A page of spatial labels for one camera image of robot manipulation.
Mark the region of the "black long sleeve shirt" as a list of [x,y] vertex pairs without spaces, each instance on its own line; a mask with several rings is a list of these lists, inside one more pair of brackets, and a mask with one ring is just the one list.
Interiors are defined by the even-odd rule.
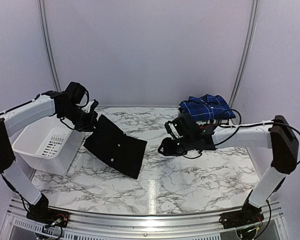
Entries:
[[102,114],[98,119],[98,130],[85,140],[83,146],[109,167],[137,179],[147,141],[126,135]]

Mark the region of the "red black plaid shirt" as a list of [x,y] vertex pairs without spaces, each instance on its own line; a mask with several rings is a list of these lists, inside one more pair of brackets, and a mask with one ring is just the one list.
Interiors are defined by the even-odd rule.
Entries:
[[231,121],[229,119],[210,119],[205,121],[197,121],[198,125],[229,125]]

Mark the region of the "blue plaid shirt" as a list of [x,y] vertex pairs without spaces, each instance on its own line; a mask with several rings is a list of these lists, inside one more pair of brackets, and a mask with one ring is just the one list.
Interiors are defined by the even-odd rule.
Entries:
[[229,120],[236,117],[228,103],[220,95],[189,96],[188,100],[179,103],[179,110],[182,114],[189,113],[196,122]]

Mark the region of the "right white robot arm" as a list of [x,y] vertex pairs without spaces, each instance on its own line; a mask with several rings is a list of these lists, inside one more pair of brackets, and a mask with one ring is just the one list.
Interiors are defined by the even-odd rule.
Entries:
[[231,147],[257,147],[272,150],[270,167],[247,197],[237,219],[253,220],[266,200],[275,193],[298,165],[299,141],[295,130],[282,115],[253,124],[200,125],[188,113],[165,123],[170,135],[162,140],[158,152],[163,156],[186,156],[189,151],[215,151]]

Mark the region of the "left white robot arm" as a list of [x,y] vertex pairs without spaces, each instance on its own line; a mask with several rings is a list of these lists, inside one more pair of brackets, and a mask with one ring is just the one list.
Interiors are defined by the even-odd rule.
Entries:
[[0,175],[11,190],[28,203],[29,211],[43,223],[53,219],[48,199],[31,183],[19,167],[10,142],[19,130],[45,117],[56,116],[69,120],[73,130],[94,132],[97,130],[98,101],[88,100],[80,105],[88,90],[78,82],[71,82],[66,90],[49,90],[39,93],[34,99],[0,112]]

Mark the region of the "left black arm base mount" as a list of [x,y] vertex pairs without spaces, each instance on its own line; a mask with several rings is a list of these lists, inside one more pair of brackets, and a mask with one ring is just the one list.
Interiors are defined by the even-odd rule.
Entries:
[[51,226],[52,223],[55,223],[55,226],[66,228],[68,226],[70,213],[64,210],[49,208],[47,214],[44,214],[44,216],[35,215],[28,211],[26,217],[46,225]]

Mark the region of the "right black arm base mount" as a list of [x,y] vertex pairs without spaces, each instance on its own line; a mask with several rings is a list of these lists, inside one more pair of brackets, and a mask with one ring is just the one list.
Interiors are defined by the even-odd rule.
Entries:
[[223,225],[224,229],[231,229],[262,222],[263,220],[264,215],[261,208],[248,207],[222,213],[219,223]]

